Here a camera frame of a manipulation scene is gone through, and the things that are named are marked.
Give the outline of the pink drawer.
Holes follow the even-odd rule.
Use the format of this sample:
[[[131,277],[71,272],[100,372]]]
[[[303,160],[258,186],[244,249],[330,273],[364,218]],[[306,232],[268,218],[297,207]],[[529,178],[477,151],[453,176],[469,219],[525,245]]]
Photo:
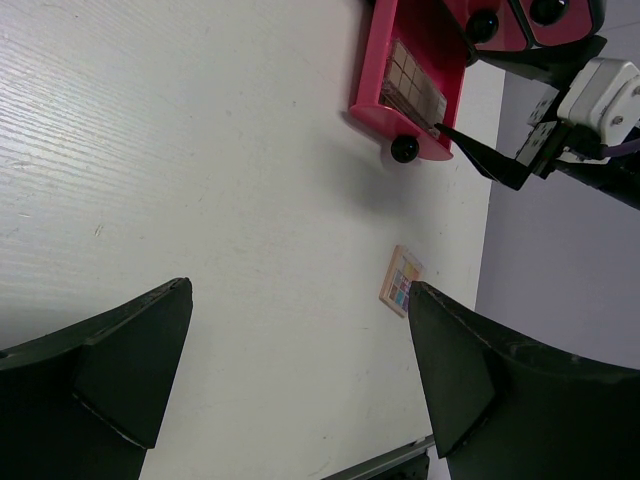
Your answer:
[[[590,37],[604,23],[606,1],[512,1],[526,34],[540,47]]]
[[[442,1],[377,1],[349,114],[399,163],[447,161],[470,51]]]
[[[530,47],[509,1],[444,0],[443,3],[476,49],[518,52]]]

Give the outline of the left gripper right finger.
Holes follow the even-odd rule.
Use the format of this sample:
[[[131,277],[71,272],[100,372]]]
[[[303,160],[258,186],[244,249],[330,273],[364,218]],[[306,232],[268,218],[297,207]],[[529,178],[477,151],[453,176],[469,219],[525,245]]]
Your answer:
[[[530,338],[425,282],[409,325],[454,479],[635,479],[639,373]]]

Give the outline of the small colourful eyeshadow palette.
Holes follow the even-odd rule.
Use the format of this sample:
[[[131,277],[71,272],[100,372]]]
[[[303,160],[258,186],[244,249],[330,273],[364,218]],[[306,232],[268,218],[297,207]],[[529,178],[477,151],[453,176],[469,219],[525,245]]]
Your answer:
[[[389,262],[379,300],[401,318],[408,315],[411,284],[424,271],[422,263],[403,245],[396,245]]]

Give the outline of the clear nude eyeshadow palette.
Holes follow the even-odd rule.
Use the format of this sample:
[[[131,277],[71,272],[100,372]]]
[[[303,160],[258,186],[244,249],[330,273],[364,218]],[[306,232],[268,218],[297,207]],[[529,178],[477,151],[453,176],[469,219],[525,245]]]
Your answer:
[[[439,138],[435,125],[444,120],[447,99],[399,39],[390,45],[380,102]]]

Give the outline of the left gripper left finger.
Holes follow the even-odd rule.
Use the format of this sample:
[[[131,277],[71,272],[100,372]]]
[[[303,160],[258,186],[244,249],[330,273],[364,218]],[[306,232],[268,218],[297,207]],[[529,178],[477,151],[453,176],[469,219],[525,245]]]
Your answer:
[[[193,310],[173,279],[1,353],[4,479],[136,479],[156,446]]]

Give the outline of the pink top drawer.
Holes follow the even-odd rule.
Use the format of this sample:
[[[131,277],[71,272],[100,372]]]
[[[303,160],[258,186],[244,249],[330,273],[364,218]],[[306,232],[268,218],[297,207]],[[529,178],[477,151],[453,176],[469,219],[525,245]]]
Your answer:
[[[526,34],[540,47],[590,37],[604,23],[606,1],[512,1]]]

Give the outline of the pink bottom drawer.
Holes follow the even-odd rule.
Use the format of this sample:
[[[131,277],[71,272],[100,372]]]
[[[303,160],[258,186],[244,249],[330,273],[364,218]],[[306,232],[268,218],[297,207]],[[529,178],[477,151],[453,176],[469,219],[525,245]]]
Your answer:
[[[442,1],[377,1],[349,114],[399,163],[447,161],[470,51]]]

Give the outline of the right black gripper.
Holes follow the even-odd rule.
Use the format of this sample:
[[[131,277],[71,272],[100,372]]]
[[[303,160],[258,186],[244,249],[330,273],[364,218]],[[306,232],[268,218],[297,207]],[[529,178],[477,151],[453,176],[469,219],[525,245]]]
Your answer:
[[[520,190],[532,176],[546,179],[552,173],[562,173],[639,208],[639,151],[598,160],[600,138],[585,127],[541,122],[531,130],[515,159],[444,124],[437,123],[435,128],[458,146],[482,176],[512,190]],[[639,128],[627,138],[639,141]]]

